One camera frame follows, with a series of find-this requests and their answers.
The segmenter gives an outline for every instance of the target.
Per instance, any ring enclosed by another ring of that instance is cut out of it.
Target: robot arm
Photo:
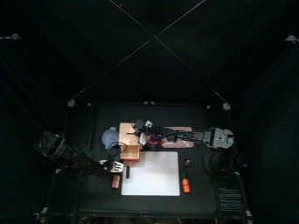
[[[228,129],[210,128],[204,132],[180,131],[165,134],[168,141],[184,141],[204,143],[210,148],[226,149],[233,144],[233,134]]]
[[[176,142],[177,139],[196,143],[204,143],[209,148],[226,149],[233,144],[233,134],[228,129],[209,128],[204,132],[193,132],[184,130],[173,130],[165,127],[146,127],[142,121],[136,120],[134,133],[145,133],[156,139],[164,137],[169,142]]]

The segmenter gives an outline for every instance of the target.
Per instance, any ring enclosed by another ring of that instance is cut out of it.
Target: red object
[[[113,175],[112,188],[117,188],[118,187],[118,180],[120,180],[120,176]]]

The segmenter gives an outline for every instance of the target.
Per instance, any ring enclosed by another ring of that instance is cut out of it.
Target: black enclosure
[[[299,222],[297,1],[3,0],[0,18],[1,223],[43,207],[39,132],[97,102],[228,103],[256,223]]]

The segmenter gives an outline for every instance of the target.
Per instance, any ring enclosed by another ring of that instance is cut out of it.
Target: black table surface
[[[202,132],[210,127],[230,129],[229,112],[221,106],[201,105],[137,105],[137,104],[96,104],[92,105],[90,118],[75,113],[75,119],[67,119],[66,128],[70,127],[69,142],[78,144],[78,134],[70,139],[70,132],[85,129],[84,133],[89,143],[84,144],[84,151],[94,161],[106,159],[108,154],[101,143],[101,134],[109,127],[118,128],[120,123],[130,123],[134,118],[149,120],[157,127],[190,127],[193,131]],[[165,149],[156,151],[177,151],[178,169],[185,169],[190,182],[190,193],[182,192],[180,196],[122,196],[121,179],[118,188],[110,187],[112,175],[101,172],[98,175],[84,175],[78,188],[75,203],[77,215],[96,216],[162,216],[186,218],[214,217],[214,194],[210,176],[204,172],[201,155],[206,151],[202,143],[196,143],[189,149]],[[190,167],[182,166],[182,159],[190,158]]]

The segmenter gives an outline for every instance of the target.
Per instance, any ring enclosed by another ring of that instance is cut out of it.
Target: cable
[[[122,150],[120,150],[118,151],[118,153],[116,153],[114,155],[110,155],[110,154],[108,154],[108,150],[114,146],[114,144],[122,144],[124,146],[125,146],[125,148],[122,149]],[[120,155],[124,151],[126,150],[126,144],[125,143],[121,143],[121,142],[118,142],[118,141],[116,141],[116,142],[113,142],[113,143],[110,143],[109,145],[108,145],[108,147],[106,147],[106,154],[110,156],[110,157],[116,157],[117,155]]]

